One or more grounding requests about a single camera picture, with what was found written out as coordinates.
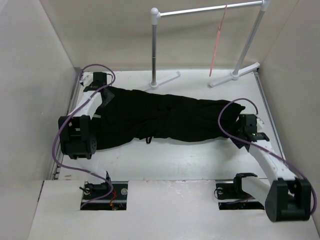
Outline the black trousers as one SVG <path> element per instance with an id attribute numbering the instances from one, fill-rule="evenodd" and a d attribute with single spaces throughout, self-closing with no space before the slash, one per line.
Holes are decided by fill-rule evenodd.
<path id="1" fill-rule="evenodd" d="M 92 119 L 97 149 L 106 150 L 133 139 L 171 138 L 202 142 L 225 137 L 232 130 L 243 105 L 228 100 L 195 99 L 171 94 L 108 87 L 114 95 Z"/>

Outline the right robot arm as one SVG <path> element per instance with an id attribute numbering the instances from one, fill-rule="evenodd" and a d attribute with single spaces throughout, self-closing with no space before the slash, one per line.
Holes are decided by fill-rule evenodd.
<path id="1" fill-rule="evenodd" d="M 241 114 L 233 143 L 258 162 L 268 179 L 262 182 L 254 173 L 238 173 L 232 192 L 238 198 L 250 195 L 261 203 L 271 222 L 307 221 L 311 216 L 312 187 L 294 174 L 275 154 L 270 139 L 258 131 L 254 114 Z"/>

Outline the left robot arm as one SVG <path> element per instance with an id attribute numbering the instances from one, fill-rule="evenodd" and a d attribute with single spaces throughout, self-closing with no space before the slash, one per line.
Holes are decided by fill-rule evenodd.
<path id="1" fill-rule="evenodd" d="M 54 139 L 52 151 L 56 149 L 57 141 L 63 155 L 77 161 L 78 167 L 61 166 L 77 170 L 96 178 L 98 184 L 95 193 L 100 199 L 108 199 L 112 195 L 112 186 L 107 180 L 107 171 L 99 167 L 93 155 L 98 149 L 98 135 L 94 133 L 94 120 L 98 120 L 96 111 L 106 106 L 113 95 L 108 91 L 108 74 L 93 72 L 81 80 L 83 92 L 76 107 L 66 116 L 58 119 L 58 134 Z"/>

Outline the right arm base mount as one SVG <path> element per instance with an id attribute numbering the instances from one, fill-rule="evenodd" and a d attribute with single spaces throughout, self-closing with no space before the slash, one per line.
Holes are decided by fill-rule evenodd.
<path id="1" fill-rule="evenodd" d="M 214 197 L 221 211 L 264 210 L 264 206 L 247 193 L 237 192 L 233 181 L 216 181 Z"/>

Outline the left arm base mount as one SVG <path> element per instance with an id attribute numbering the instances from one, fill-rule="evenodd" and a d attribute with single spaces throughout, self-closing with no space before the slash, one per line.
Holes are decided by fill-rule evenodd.
<path id="1" fill-rule="evenodd" d="M 107 173 L 107 182 L 95 184 L 86 181 L 82 191 L 80 210 L 82 211 L 125 211 L 129 192 L 128 181 L 111 181 Z"/>

